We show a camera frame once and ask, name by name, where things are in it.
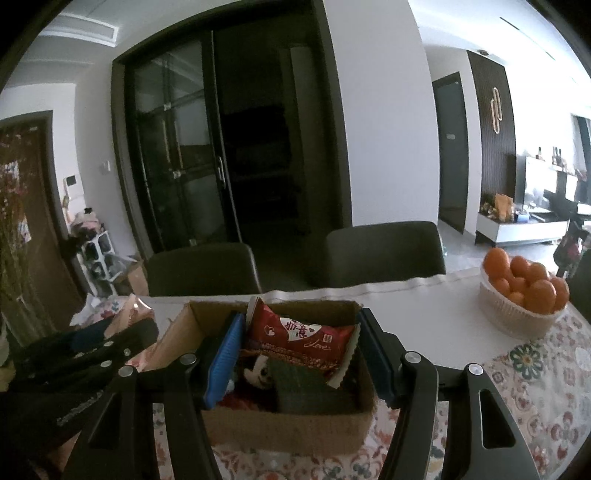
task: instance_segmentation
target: dark wall panel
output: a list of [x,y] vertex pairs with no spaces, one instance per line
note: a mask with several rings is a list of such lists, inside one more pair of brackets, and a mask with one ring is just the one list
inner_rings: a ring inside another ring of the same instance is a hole
[[[517,155],[515,147],[515,122],[513,105],[505,68],[474,52],[468,52],[482,135],[482,194],[504,193],[515,198]],[[496,87],[501,97],[503,120],[497,134],[492,125],[492,89]]]

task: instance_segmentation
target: red snack package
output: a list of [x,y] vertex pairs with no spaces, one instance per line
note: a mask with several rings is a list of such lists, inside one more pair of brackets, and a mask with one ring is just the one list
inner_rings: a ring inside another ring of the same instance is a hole
[[340,372],[335,380],[338,384],[359,339],[358,325],[330,327],[280,317],[260,297],[251,300],[246,324],[243,350],[247,354],[263,354],[290,364],[317,368],[331,378]]

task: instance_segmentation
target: tv cabinet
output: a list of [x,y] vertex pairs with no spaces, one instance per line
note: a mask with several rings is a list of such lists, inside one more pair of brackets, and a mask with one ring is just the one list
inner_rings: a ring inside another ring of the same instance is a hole
[[476,243],[486,242],[494,247],[537,244],[560,239],[566,233],[566,220],[528,223],[502,223],[479,213],[476,220]]

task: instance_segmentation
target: chair backrest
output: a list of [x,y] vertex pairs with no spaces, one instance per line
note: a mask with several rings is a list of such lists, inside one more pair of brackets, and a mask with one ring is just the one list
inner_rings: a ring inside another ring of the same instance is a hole
[[162,252],[146,265],[153,297],[262,293],[252,250],[239,243],[206,244]]
[[587,250],[574,275],[567,279],[570,302],[591,322],[591,250]]
[[335,230],[326,237],[330,287],[445,274],[437,226],[397,222]]

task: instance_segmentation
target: cardboard box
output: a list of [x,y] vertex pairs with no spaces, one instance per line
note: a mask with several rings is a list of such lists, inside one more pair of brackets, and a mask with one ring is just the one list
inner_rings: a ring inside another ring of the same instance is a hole
[[130,295],[132,293],[145,297],[150,295],[143,260],[132,264],[124,275],[115,280],[115,290],[119,295]]
[[[191,302],[185,305],[155,347],[146,370],[166,367],[193,352],[205,336],[219,332],[228,314],[246,312],[246,303]],[[294,301],[270,305],[273,311],[303,322],[341,326],[355,323],[360,306],[351,301]],[[359,412],[345,415],[295,415],[216,407],[203,411],[213,445],[333,456],[359,451],[373,419],[375,390],[361,355],[358,365]]]

